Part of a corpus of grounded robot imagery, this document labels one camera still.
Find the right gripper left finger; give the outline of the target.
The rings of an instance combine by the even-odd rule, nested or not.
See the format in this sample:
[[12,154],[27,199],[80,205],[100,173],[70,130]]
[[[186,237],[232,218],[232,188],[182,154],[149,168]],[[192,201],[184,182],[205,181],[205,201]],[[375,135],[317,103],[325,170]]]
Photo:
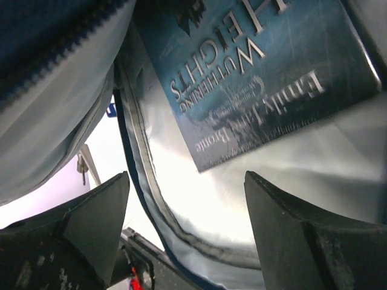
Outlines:
[[107,289],[129,195],[119,173],[1,230],[1,289]]

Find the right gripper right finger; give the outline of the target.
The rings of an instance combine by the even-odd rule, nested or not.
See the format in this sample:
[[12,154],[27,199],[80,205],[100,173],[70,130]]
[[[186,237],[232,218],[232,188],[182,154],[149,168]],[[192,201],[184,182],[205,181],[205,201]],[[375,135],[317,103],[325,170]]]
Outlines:
[[386,226],[341,216],[248,171],[244,188],[267,289],[385,289]]

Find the dark blue hardcover book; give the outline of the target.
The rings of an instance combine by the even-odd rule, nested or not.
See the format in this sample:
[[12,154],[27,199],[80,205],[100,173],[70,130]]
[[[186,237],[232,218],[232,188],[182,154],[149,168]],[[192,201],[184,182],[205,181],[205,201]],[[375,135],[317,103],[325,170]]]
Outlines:
[[199,172],[382,88],[342,1],[138,1],[134,23]]

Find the navy blue student backpack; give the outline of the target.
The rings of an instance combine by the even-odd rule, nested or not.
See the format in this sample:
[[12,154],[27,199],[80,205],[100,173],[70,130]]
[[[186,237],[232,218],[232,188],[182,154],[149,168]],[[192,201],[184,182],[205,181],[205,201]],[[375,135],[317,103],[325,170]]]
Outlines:
[[203,172],[135,26],[137,2],[1,2],[1,205],[77,158],[110,111],[129,176],[122,231],[163,250],[199,289],[267,289],[248,171],[324,210],[386,226],[385,1],[342,1],[380,78],[376,95]]

